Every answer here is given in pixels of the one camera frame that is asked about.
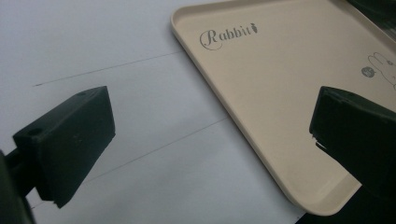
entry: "white surface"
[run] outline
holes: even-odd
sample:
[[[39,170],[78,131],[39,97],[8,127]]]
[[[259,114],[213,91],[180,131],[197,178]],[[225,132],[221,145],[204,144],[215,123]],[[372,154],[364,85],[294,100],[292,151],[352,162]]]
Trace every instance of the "white surface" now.
[[[107,85],[116,137],[70,204],[37,223],[294,223],[285,199],[173,37],[208,1],[2,1],[0,148],[70,97]]]

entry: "beige tray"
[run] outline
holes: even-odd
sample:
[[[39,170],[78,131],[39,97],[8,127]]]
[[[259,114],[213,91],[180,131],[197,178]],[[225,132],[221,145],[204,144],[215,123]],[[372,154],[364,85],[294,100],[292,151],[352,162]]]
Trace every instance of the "beige tray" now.
[[[396,111],[395,42],[341,0],[183,7],[172,25],[287,197],[312,214],[338,212],[361,184],[308,131],[319,88]]]

